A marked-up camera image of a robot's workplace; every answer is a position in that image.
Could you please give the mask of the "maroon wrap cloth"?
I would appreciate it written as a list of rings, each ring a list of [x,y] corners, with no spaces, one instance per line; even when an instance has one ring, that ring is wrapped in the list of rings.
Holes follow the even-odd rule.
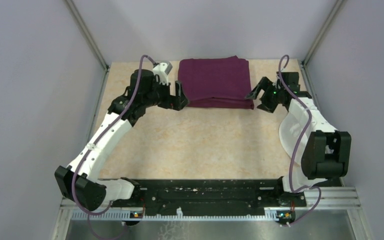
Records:
[[[227,58],[189,58],[179,62],[177,79],[192,108],[252,110],[246,95],[252,91],[249,61]]]

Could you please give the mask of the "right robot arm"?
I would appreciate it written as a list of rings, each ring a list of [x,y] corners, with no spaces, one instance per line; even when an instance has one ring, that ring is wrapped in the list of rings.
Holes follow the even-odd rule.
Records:
[[[293,193],[347,174],[352,137],[324,118],[310,93],[300,89],[297,72],[280,73],[275,82],[263,77],[246,99],[257,99],[260,91],[258,109],[273,113],[281,105],[287,110],[278,134],[291,161],[282,187],[273,192],[277,205],[287,206]]]

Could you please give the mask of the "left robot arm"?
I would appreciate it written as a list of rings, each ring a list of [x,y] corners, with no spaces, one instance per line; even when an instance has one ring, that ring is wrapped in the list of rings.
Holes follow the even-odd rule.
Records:
[[[131,130],[147,108],[157,106],[180,111],[188,103],[182,83],[175,81],[175,94],[170,84],[163,83],[164,74],[150,70],[135,70],[130,85],[116,97],[107,110],[98,130],[80,154],[68,166],[59,166],[54,176],[61,194],[72,200],[84,212],[98,215],[105,203],[122,200],[134,207],[140,202],[138,185],[128,178],[100,180],[100,171],[116,145]]]

